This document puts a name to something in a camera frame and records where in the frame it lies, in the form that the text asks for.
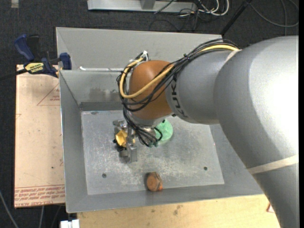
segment brown object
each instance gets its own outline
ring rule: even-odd
[[[151,60],[148,62],[143,62],[139,66],[137,66],[132,72],[132,75],[130,77],[129,94],[130,95],[134,94],[138,90],[143,88],[145,85],[147,85],[168,64],[169,62],[166,61]],[[148,87],[146,91],[144,91],[139,96],[135,97],[133,100],[140,101],[144,99],[154,90],[154,88],[159,82],[160,80],[156,81],[155,84]],[[142,110],[133,112],[133,114],[141,119],[146,119],[146,120],[153,120],[171,114],[172,110],[170,109],[167,103],[164,89],[165,89],[165,85],[163,85],[153,96],[152,100],[154,100],[163,91],[156,100],[147,104]],[[141,104],[132,105],[130,106],[130,108],[134,109],[140,106],[142,105]]]
[[[147,188],[152,192],[162,190],[162,179],[157,172],[149,173],[146,184]]]

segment yellow object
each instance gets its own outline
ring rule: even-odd
[[[229,45],[214,45],[214,46],[210,46],[210,47],[206,47],[204,49],[202,49],[199,52],[203,52],[203,51],[207,51],[207,50],[213,50],[213,49],[226,49],[226,50],[231,50],[231,51],[237,51],[239,50],[236,47],[233,46],[229,46]],[[137,91],[136,93],[132,94],[132,95],[126,95],[123,91],[123,85],[124,85],[124,79],[126,74],[128,73],[128,71],[130,70],[131,67],[133,67],[135,64],[139,63],[139,61],[142,61],[143,58],[141,60],[136,60],[132,63],[130,63],[125,69],[124,69],[124,73],[122,75],[121,81],[120,81],[120,85],[119,85],[119,91],[120,94],[122,95],[123,98],[125,99],[132,99],[135,98],[137,96],[139,96],[140,94],[142,94],[147,88],[149,88],[152,84],[154,84],[156,81],[158,81],[159,79],[162,79],[166,76],[166,74],[171,70],[171,68],[173,67],[173,65],[170,65],[166,70],[164,70],[160,75],[158,75],[157,77],[155,77],[151,82],[149,82],[148,84],[146,84],[143,88],[141,88],[139,91]]]
[[[31,71],[31,73],[35,73],[43,69],[43,63],[29,63],[25,66],[27,71]]]
[[[122,146],[122,147],[126,147],[126,143],[127,143],[127,132],[125,130],[120,130],[116,135],[115,135],[115,139],[117,141],[117,144],[119,146]]]

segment cable bundle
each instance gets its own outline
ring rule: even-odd
[[[144,51],[141,53],[135,60],[133,60],[130,64],[128,64],[125,69],[122,71],[122,73],[117,78],[118,88],[119,88],[119,95],[123,104],[123,116],[125,117],[127,123],[130,125],[130,127],[135,131],[137,134],[140,142],[142,144],[145,144],[146,146],[150,146],[151,143],[157,144],[157,142],[161,139],[157,139],[155,136],[144,130],[143,128],[137,126],[129,117],[128,112],[136,112],[142,110],[146,105],[148,105],[150,102],[156,100],[170,85],[170,82],[173,79],[176,79],[178,73],[180,73],[184,67],[187,66],[187,64],[194,60],[195,58],[202,56],[206,53],[218,51],[218,50],[230,50],[230,51],[236,51],[239,50],[239,48],[233,44],[232,42],[225,40],[225,39],[216,39],[212,40],[206,43],[203,43],[196,47],[194,50],[192,50],[189,54],[184,54],[184,57],[181,59],[171,62],[167,64],[157,75],[156,77],[151,80],[148,84],[146,84],[143,88],[138,90],[136,93],[129,95],[126,89],[126,77],[130,73],[130,71],[137,66],[139,63],[143,62],[144,60],[148,60],[148,55]],[[158,84],[155,86],[155,88],[152,90],[152,92],[147,95],[145,98],[143,98],[140,101],[135,101],[134,98],[145,92],[151,85],[155,84],[155,82],[158,82]],[[165,86],[165,88],[158,93],[156,97],[154,95],[161,89],[162,86]],[[139,105],[137,108],[130,108],[130,106]]]

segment small brown round object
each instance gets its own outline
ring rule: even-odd
[[[162,190],[162,179],[157,172],[149,173],[146,184],[147,188],[152,192]]]

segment yellow clamp label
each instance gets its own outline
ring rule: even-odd
[[[29,63],[25,66],[25,69],[31,73],[35,73],[43,70],[43,63]]]

